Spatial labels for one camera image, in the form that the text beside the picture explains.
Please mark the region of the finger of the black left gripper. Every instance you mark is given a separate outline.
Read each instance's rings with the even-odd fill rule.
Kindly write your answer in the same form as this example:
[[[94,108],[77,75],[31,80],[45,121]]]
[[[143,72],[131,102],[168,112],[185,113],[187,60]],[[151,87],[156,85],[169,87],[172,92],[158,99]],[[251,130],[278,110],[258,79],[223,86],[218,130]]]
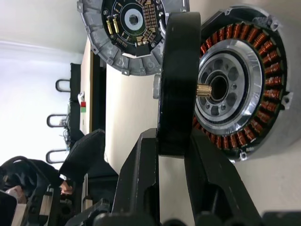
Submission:
[[[101,199],[99,202],[68,220],[68,226],[91,226],[96,216],[110,212],[110,202]]]
[[[82,184],[84,176],[99,177],[105,169],[105,131],[97,129],[78,140],[59,169],[71,181]]]

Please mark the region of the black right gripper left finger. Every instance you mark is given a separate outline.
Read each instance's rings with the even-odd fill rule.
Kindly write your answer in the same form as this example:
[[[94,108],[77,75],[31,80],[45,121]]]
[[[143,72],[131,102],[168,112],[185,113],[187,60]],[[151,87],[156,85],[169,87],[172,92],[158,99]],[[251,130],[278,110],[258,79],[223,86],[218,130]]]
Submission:
[[[113,214],[142,215],[160,225],[158,141],[156,129],[142,132],[119,174]]]

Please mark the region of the person's bare hand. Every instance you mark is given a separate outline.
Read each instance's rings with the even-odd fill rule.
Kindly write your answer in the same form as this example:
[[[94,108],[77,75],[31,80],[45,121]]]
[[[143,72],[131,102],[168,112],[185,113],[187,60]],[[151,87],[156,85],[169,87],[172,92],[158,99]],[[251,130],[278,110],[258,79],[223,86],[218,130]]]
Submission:
[[[72,194],[72,186],[68,185],[68,183],[64,180],[61,185],[61,194]]]

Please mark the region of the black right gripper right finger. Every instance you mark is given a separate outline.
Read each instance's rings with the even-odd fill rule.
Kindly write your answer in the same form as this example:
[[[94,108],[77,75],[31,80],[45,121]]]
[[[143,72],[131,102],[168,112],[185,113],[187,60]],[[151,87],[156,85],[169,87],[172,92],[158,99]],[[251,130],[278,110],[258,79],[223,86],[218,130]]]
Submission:
[[[185,172],[195,225],[259,226],[261,217],[235,166],[207,135],[194,130]]]

